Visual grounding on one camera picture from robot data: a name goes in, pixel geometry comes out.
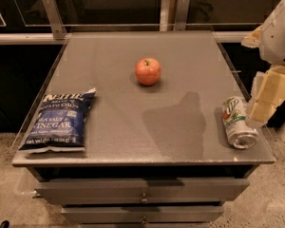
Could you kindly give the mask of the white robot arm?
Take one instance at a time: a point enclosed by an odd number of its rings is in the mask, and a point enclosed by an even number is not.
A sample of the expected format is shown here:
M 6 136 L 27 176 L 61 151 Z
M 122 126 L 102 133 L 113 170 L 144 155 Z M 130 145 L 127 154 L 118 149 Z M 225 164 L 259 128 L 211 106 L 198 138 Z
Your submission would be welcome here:
M 246 124 L 259 128 L 285 101 L 285 0 L 281 0 L 263 24 L 244 37 L 241 44 L 258 48 L 260 58 L 270 64 L 265 73 L 256 74 L 246 109 Z

